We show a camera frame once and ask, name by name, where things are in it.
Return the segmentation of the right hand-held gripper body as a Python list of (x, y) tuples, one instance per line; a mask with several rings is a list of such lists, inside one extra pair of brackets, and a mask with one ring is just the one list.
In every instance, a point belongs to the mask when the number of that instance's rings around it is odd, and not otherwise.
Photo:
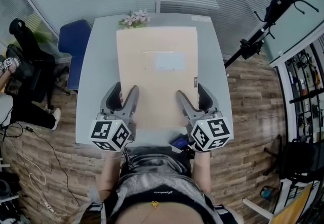
[(192, 118), (186, 126), (197, 151), (209, 152), (224, 147), (231, 139), (231, 127), (221, 111), (203, 113)]

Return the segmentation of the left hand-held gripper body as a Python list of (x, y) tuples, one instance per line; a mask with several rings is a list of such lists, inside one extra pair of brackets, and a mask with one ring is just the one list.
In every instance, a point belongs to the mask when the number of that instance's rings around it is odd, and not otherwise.
[(92, 121), (90, 141), (100, 150), (121, 152), (127, 144), (136, 139), (136, 124), (132, 121), (134, 113), (135, 109), (102, 109)]

